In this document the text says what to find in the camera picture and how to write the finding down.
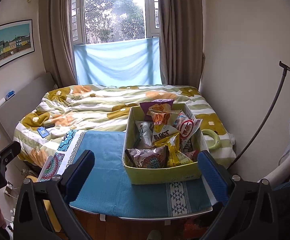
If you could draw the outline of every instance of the headboard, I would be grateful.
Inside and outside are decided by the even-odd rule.
[[[53,90],[54,85],[52,75],[44,73],[0,107],[0,123],[12,140],[18,122],[39,105],[43,96]]]

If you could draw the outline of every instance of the box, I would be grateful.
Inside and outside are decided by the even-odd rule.
[[[193,119],[195,116],[186,104],[173,104],[172,110],[183,110],[184,113]],[[125,154],[125,149],[133,149],[138,138],[138,129],[135,121],[143,121],[145,114],[140,106],[134,106],[130,109],[127,129],[123,149],[123,165],[132,184],[157,184],[167,182],[185,181],[198,179],[201,172],[198,169],[197,162],[181,166],[163,169],[143,169],[127,166],[129,161]],[[197,130],[191,138],[194,149],[207,150],[208,147],[201,130]]]

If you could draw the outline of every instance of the purple snack bag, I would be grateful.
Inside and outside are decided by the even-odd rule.
[[[140,106],[145,114],[145,121],[152,121],[151,110],[165,112],[170,111],[174,99],[156,99],[151,102],[142,102]]]

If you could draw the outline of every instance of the metal screw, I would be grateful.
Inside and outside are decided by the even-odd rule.
[[[59,174],[56,174],[52,177],[52,181],[59,181],[61,179],[61,176]]]
[[[30,183],[30,179],[29,178],[24,179],[23,183],[24,184],[29,184]]]
[[[262,180],[261,180],[261,183],[262,183],[263,185],[269,185],[269,181],[268,181],[267,179],[262,179]]]
[[[232,176],[232,179],[233,179],[234,181],[240,181],[241,177],[240,177],[239,175],[237,175],[237,174],[234,174],[234,175]]]

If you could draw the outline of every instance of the floral striped blanket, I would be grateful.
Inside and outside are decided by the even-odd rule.
[[[125,131],[132,106],[159,98],[186,103],[197,118],[203,119],[201,129],[211,129],[219,135],[221,147],[211,152],[218,163],[227,167],[236,157],[229,134],[197,88],[170,85],[119,88],[77,85],[50,91],[15,129],[14,140],[21,144],[18,156],[42,167],[69,130]],[[42,138],[37,128],[50,124],[55,126]],[[214,144],[208,135],[205,139],[208,146]]]

